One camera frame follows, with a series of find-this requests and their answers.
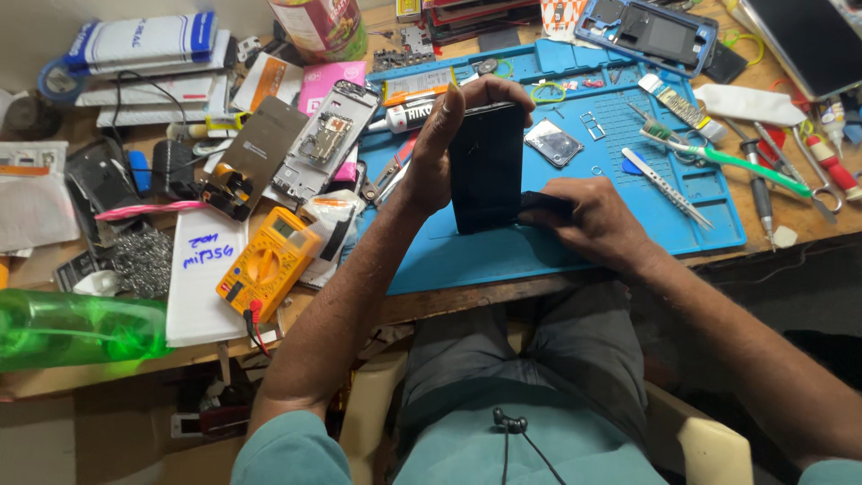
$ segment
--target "white glue tube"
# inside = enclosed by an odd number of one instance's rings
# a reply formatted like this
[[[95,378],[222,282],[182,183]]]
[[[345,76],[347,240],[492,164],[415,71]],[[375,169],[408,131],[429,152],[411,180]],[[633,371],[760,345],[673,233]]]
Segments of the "white glue tube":
[[[369,124],[365,131],[372,133],[389,130],[397,134],[421,128],[431,114],[431,108],[433,107],[433,98],[417,99],[416,101],[408,101],[398,106],[392,106],[386,110],[386,117],[384,119]]]
[[[840,98],[832,97],[824,105],[825,110],[820,116],[820,125],[826,136],[838,149],[838,158],[844,158],[844,151],[841,150],[841,141],[844,138],[844,127],[847,125],[844,119],[844,105],[841,104]]]

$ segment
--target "green plastic bottle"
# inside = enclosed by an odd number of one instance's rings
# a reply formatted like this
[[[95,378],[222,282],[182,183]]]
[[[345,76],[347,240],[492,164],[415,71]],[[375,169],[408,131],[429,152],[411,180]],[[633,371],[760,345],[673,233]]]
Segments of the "green plastic bottle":
[[[149,299],[0,291],[0,372],[169,354],[167,305]]]

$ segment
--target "green shirt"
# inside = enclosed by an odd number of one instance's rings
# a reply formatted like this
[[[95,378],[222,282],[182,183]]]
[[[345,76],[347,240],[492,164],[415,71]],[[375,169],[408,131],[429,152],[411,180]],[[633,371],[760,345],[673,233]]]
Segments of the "green shirt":
[[[500,398],[506,393],[514,397]],[[529,399],[523,399],[525,393]],[[527,418],[527,435],[569,484],[666,483],[629,437],[586,404],[517,381],[498,386],[493,394],[468,400],[426,428],[395,484],[500,483],[504,436],[491,414],[497,404],[512,418]],[[488,405],[489,398],[497,398],[497,404]],[[862,463],[829,460],[808,467],[799,483],[849,485],[860,477]],[[341,447],[327,436],[320,418],[307,411],[285,413],[261,426],[242,448],[231,478],[233,485],[350,482]],[[523,436],[509,435],[507,483],[558,482]]]

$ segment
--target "pink packaging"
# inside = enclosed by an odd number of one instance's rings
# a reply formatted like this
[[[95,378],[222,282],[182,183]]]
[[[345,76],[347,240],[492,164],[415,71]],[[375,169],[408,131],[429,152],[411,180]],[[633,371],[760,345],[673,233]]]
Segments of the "pink packaging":
[[[313,116],[321,101],[332,90],[335,81],[339,79],[346,79],[352,83],[363,85],[365,83],[365,62],[357,60],[306,67],[303,76],[303,88],[299,92],[299,110],[308,116]],[[347,158],[335,174],[334,180],[356,180],[356,154],[356,150],[347,154]]]

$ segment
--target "lap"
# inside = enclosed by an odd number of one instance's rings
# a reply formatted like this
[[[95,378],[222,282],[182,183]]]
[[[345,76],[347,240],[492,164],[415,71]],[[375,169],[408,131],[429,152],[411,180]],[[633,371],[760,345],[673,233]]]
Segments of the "lap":
[[[416,323],[403,404],[476,377],[504,377],[588,399],[596,411],[644,442],[647,397],[643,356],[619,282],[558,295],[518,358],[506,339],[502,305],[425,318]]]

